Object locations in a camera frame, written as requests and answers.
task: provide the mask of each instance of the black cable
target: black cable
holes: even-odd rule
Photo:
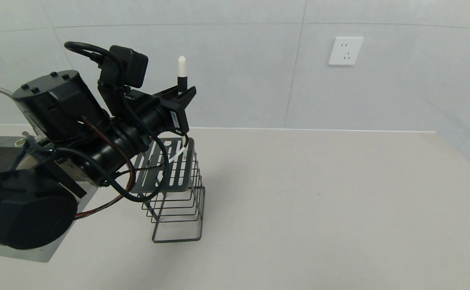
[[[13,160],[13,162],[12,162],[11,166],[9,167],[8,171],[16,170],[16,168],[18,167],[20,162],[23,160],[23,158],[27,154],[27,149],[29,149],[29,146],[30,146],[29,142],[27,142],[27,140],[25,140],[25,142],[23,143],[23,146],[22,146],[22,150],[16,156],[16,158]]]
[[[178,128],[178,127],[172,127],[172,128],[160,130],[160,131],[156,132],[156,134],[159,135],[163,132],[167,132],[168,130],[179,130],[179,129],[180,128]],[[184,137],[185,137],[185,144],[183,145],[183,147],[187,147],[189,145],[189,136],[187,134],[184,134]],[[149,170],[160,169],[160,168],[163,167],[163,165],[164,164],[161,163],[159,165],[151,166],[151,167],[140,167],[140,168],[136,168],[135,171],[149,171]],[[119,176],[123,176],[126,173],[129,173],[129,170],[113,173],[113,178],[119,178]]]
[[[115,181],[115,179],[113,179],[112,176],[110,176],[110,174],[104,171],[104,169],[102,169],[102,167],[100,167],[100,165],[93,158],[86,155],[84,152],[75,150],[75,149],[70,149],[70,148],[62,148],[62,147],[57,148],[57,152],[65,153],[66,155],[73,155],[74,157],[81,158],[85,160],[86,162],[90,163],[90,165],[92,165],[97,171],[99,171],[99,173],[108,181],[109,184],[111,184],[111,186],[118,193],[120,193],[122,196],[124,196],[128,200],[134,201],[134,202],[145,202],[145,201],[150,200],[148,198],[138,198],[138,197],[132,196],[119,183],[117,183],[117,181]]]
[[[126,97],[124,95],[121,95],[121,100],[122,104],[124,105],[125,109],[128,111],[128,113],[131,115],[131,117],[139,124],[139,126],[158,144],[158,147],[160,147],[160,150],[162,151],[163,155],[163,176],[161,182],[158,184],[158,187],[147,196],[148,201],[152,199],[153,197],[157,196],[158,193],[160,193],[160,190],[162,187],[166,184],[168,184],[169,180],[171,179],[171,172],[170,172],[170,163],[169,163],[169,156],[167,154],[167,150],[165,150],[165,145],[163,145],[162,140],[158,138],[155,132],[151,131],[144,123],[143,121],[137,116],[137,114],[133,111],[133,109],[129,106],[128,101],[126,100]]]
[[[67,48],[69,51],[79,53],[80,55],[84,55],[86,57],[89,57],[93,61],[95,61],[93,55],[90,52],[95,52],[100,55],[104,55],[111,60],[115,62],[117,65],[117,68],[119,68],[119,79],[118,79],[118,84],[117,86],[124,86],[124,83],[126,81],[126,69],[124,68],[124,64],[122,63],[121,59],[114,55],[112,52],[105,50],[104,48],[100,48],[99,46],[94,46],[93,44],[88,44],[88,43],[83,43],[83,42],[75,42],[75,41],[67,41],[63,44],[65,48]]]
[[[127,198],[130,201],[134,202],[146,202],[149,201],[152,197],[145,197],[145,198],[140,198],[140,197],[135,197],[129,194],[115,179],[108,174],[102,167],[90,156],[86,155],[84,152],[75,150],[75,149],[70,149],[70,148],[65,148],[65,147],[58,147],[57,149],[47,149],[45,147],[42,147],[39,145],[36,140],[34,139],[33,136],[29,135],[27,132],[24,132],[27,137],[27,141],[29,142],[29,145],[34,148],[34,150],[44,153],[44,154],[54,154],[56,152],[57,154],[60,153],[65,153],[65,155],[72,155],[78,158],[81,158],[88,162],[93,168],[95,168],[107,181],[111,186],[122,196]]]

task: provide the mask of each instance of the white tiled wall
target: white tiled wall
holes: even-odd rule
[[[364,37],[353,68],[333,38]],[[143,90],[189,62],[193,126],[438,131],[470,160],[470,0],[0,0],[0,86],[99,71],[67,40],[148,55]],[[0,123],[26,123],[0,96]]]

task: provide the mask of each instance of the white cable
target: white cable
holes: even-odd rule
[[[187,148],[186,146],[181,147],[181,149],[174,156],[172,156],[172,158],[169,159],[169,163],[172,163],[172,162],[176,161],[176,159],[178,159],[178,157],[181,154],[183,154],[183,152],[185,152],[186,148]]]

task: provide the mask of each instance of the label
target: label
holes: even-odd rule
[[[181,126],[179,125],[179,121],[178,121],[178,114],[176,114],[176,112],[174,111],[171,111],[171,117],[172,117],[172,122],[174,123],[174,127],[181,128]]]

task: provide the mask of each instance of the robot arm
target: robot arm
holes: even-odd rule
[[[23,153],[36,160],[34,167],[0,172],[0,243],[17,249],[52,242],[79,217],[77,199],[86,192],[62,165],[72,163],[97,186],[111,185],[120,198],[147,201],[159,188],[148,197],[136,197],[129,193],[134,176],[123,188],[114,173],[124,165],[132,169],[130,159],[145,152],[151,142],[163,148],[158,138],[161,132],[185,136],[189,131],[185,108],[196,89],[184,89],[183,76],[178,77],[179,86],[150,95],[131,88],[143,83],[145,55],[121,46],[107,51],[66,42],[65,47],[99,65],[98,89],[112,116],[100,107],[75,70],[52,72],[12,94],[29,123],[44,135],[42,140],[27,136]],[[169,178],[166,154],[161,166],[160,186]]]

